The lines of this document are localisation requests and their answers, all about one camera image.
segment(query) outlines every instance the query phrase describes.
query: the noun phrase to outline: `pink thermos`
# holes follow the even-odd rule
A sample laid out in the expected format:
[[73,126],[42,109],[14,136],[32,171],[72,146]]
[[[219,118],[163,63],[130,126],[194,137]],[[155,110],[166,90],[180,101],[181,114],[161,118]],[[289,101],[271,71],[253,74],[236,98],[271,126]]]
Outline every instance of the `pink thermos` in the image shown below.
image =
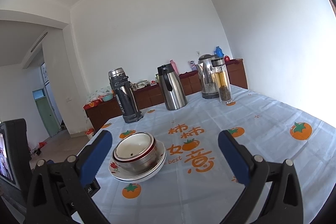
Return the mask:
[[180,74],[179,74],[179,71],[177,70],[175,62],[173,60],[170,60],[170,63],[173,66],[173,68],[174,68],[175,72],[177,73],[177,75],[179,76]]

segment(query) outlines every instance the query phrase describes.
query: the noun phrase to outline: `silver screw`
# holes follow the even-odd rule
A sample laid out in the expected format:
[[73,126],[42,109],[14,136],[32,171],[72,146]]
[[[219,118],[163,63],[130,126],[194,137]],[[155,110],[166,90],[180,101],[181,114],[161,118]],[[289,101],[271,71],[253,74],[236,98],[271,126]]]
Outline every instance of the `silver screw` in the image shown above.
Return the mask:
[[263,159],[263,157],[260,156],[260,155],[255,155],[255,156],[254,156],[254,160],[255,160],[256,162],[262,162],[264,159]]
[[44,165],[44,160],[39,160],[39,161],[37,162],[37,166],[42,166],[42,165]]
[[76,156],[74,156],[74,155],[71,155],[71,156],[69,156],[68,158],[67,158],[67,161],[68,162],[74,162],[75,160],[76,160]]
[[287,160],[286,160],[286,164],[287,164],[288,166],[292,166],[292,165],[293,165],[293,161],[292,161],[291,159],[287,159]]

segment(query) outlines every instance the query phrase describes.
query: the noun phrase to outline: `plate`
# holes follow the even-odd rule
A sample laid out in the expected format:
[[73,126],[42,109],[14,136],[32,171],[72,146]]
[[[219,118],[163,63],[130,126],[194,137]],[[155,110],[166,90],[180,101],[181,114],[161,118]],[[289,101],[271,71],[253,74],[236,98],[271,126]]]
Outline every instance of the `plate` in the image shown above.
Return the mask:
[[138,181],[144,177],[146,177],[146,180],[149,179],[147,178],[147,176],[149,175],[151,175],[151,177],[154,176],[162,168],[162,166],[164,165],[164,161],[166,159],[166,148],[164,144],[160,141],[157,141],[157,150],[159,152],[159,158],[157,160],[157,164],[148,171],[138,175],[135,175],[129,171],[122,169],[121,167],[118,167],[111,157],[109,163],[109,170],[111,175],[113,175],[113,177],[115,177],[117,180],[127,182],[135,180]]

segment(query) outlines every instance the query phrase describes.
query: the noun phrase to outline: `glass tea bottle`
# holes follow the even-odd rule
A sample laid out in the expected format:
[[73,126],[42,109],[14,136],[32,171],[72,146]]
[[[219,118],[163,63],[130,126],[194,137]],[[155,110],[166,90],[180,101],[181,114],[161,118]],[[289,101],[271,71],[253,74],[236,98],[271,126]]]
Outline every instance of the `glass tea bottle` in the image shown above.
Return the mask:
[[215,72],[219,100],[223,104],[229,104],[232,102],[232,94],[224,58],[211,60],[211,64]]

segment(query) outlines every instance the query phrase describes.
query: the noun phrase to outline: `white plate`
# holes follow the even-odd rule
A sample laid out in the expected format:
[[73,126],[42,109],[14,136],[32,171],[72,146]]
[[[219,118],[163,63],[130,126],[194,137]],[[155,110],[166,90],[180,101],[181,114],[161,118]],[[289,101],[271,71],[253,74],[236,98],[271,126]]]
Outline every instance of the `white plate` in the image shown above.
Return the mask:
[[156,169],[153,169],[151,173],[149,173],[148,175],[146,175],[146,176],[145,176],[144,178],[142,178],[142,179],[138,179],[138,180],[130,180],[130,181],[127,180],[127,181],[126,181],[126,180],[117,179],[116,177],[114,177],[114,178],[115,178],[117,181],[124,182],[124,183],[139,183],[139,182],[146,181],[146,180],[148,180],[148,179],[154,177],[154,176],[161,170],[161,168],[162,168],[162,167],[164,166],[164,164],[165,164],[166,155],[167,155],[167,154],[164,155],[162,163],[161,163],[160,165],[158,165]]
[[157,151],[159,153],[159,158],[158,158],[157,164],[154,167],[152,167],[151,169],[149,169],[148,171],[146,171],[142,174],[134,175],[133,173],[131,173],[129,171],[126,171],[126,170],[122,169],[121,167],[117,167],[117,165],[113,161],[112,157],[111,157],[110,163],[109,163],[110,173],[117,180],[122,180],[122,181],[127,181],[127,182],[131,182],[131,181],[135,181],[135,180],[138,181],[138,180],[140,180],[144,177],[147,177],[149,175],[151,175],[151,177],[152,177],[153,176],[152,173],[156,174],[162,168],[162,166],[164,164],[164,161],[166,159],[166,148],[165,148],[164,144],[160,141],[157,141]]

